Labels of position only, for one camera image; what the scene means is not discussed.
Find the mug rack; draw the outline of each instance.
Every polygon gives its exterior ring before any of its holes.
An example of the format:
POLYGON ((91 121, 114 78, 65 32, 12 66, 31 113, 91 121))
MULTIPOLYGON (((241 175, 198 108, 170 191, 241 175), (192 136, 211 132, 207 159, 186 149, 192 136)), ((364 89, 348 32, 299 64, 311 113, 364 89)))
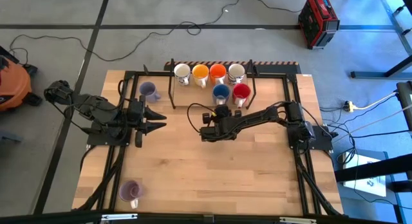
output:
MULTIPOLYGON (((193 79, 189 80, 189 85, 188 86, 181 86, 178 85, 177 81, 175 80, 174 77, 174 67, 182 62, 175 62, 174 59, 171 59, 170 62, 167 62, 165 65, 168 67, 168 72, 170 72, 169 75, 169 89, 168 89, 168 95, 172 104, 173 109, 176 109, 176 106, 189 106, 193 102, 199 102, 205 106, 210 106, 213 107, 215 104, 212 103, 211 99, 204 99, 204 97, 211 98, 211 93, 212 93, 212 88, 213 85, 211 85, 211 82, 208 83, 207 87, 205 89, 201 89, 199 86, 194 85, 193 79), (193 91, 192 93, 185 93, 187 90, 193 91), (179 93, 184 93, 185 97, 189 97, 189 99, 182 99, 183 95, 179 95, 179 93)), ((187 62, 188 65, 193 69, 193 67, 196 64, 204 64, 206 65, 209 69, 213 64, 222 64, 226 67, 226 70, 228 71, 228 68, 231 64, 241 64, 243 67, 245 67, 245 77, 242 80, 242 83, 248 84, 248 78, 251 78, 252 81, 252 91, 253 95, 250 95, 248 100, 247 100, 247 105, 246 109, 249 109, 250 105, 252 105, 253 100, 256 96, 256 85, 255 85, 255 77, 259 76, 259 72, 256 68, 256 65, 250 59, 249 61, 243 61, 243 62, 236 62, 236 61, 204 61, 204 62, 196 62, 196 61, 191 61, 187 62)), ((235 105, 232 105, 232 96, 229 96, 229 101, 227 101, 227 104, 229 107, 235 108, 235 105)))

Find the white cable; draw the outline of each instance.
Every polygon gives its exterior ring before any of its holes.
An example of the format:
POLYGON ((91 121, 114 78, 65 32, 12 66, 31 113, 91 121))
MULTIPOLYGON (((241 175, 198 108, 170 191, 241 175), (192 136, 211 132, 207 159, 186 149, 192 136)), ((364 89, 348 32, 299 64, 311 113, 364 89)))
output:
POLYGON ((368 109, 369 107, 374 106, 375 104, 377 104, 377 103, 379 103, 379 102, 381 102, 381 101, 383 101, 383 100, 385 100, 385 99, 387 99, 387 98, 389 98, 390 96, 395 95, 395 94, 397 94, 397 92, 393 92, 393 93, 390 94, 390 95, 386 95, 385 97, 379 99, 378 101, 376 101, 376 102, 374 102, 374 103, 372 103, 372 104, 370 104, 370 105, 368 105, 368 106, 366 106, 366 107, 357 107, 357 106, 354 106, 353 109, 368 109))
POLYGON ((387 118, 389 118, 389 117, 392 117, 392 116, 396 115, 397 113, 403 112, 404 110, 409 109, 409 108, 411 108, 411 107, 412 107, 412 104, 409 105, 409 106, 407 106, 407 107, 405 107, 404 109, 401 109, 400 111, 397 111, 397 112, 393 113, 392 115, 389 115, 389 116, 387 116, 387 117, 384 117, 384 118, 381 118, 381 119, 379 119, 379 120, 376 120, 376 121, 374 121, 374 122, 372 122, 372 123, 370 123, 370 124, 363 125, 362 127, 357 128, 357 129, 351 131, 350 133, 348 133, 348 134, 340 137, 339 139, 337 139, 336 141, 334 141, 333 144, 336 143, 336 142, 338 142, 339 140, 342 140, 344 137, 346 137, 346 136, 348 136, 348 135, 350 135, 350 134, 352 134, 352 133, 354 133, 354 132, 356 132, 356 131, 358 131, 358 130, 360 130, 360 129, 363 129, 363 128, 365 128, 365 127, 368 127, 368 126, 370 126, 370 125, 372 125, 372 124, 376 124, 377 122, 380 122, 380 121, 385 120, 385 119, 387 119, 387 118))

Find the red mug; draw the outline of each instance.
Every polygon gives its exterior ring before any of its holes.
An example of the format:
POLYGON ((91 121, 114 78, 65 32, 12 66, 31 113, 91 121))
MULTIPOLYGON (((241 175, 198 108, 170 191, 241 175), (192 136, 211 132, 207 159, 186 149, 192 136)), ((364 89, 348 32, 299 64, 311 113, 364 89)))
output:
POLYGON ((235 103, 238 108, 241 108, 244 105, 246 100, 249 98, 249 95, 250 88, 246 84, 239 83, 233 87, 233 103, 235 103))

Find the white mug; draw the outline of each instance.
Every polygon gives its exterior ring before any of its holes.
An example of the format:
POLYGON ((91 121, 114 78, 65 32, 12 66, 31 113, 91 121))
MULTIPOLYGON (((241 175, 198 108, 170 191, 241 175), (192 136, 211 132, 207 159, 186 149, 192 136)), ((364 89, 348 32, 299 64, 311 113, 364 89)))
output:
POLYGON ((186 64, 179 64, 174 67, 174 76, 180 85, 189 85, 189 78, 191 76, 191 68, 186 64))
POLYGON ((202 64, 196 65, 192 70, 192 74, 194 82, 198 86, 205 88, 207 84, 207 79, 209 78, 209 68, 202 64))
POLYGON ((232 85, 238 84, 245 76, 245 69, 240 64, 232 64, 229 66, 229 83, 232 85))

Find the blue mug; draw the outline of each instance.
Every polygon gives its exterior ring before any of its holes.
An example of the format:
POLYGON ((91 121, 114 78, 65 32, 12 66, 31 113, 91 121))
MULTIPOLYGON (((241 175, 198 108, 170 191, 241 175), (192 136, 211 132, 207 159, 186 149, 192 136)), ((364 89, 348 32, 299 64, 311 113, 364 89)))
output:
POLYGON ((146 101, 148 102, 154 103, 160 99, 156 86, 152 82, 143 82, 142 85, 140 85, 139 91, 142 95, 146 96, 146 101))
POLYGON ((219 84, 213 87, 212 90, 212 99, 213 102, 217 105, 225 104, 230 95, 230 89, 224 84, 219 84))

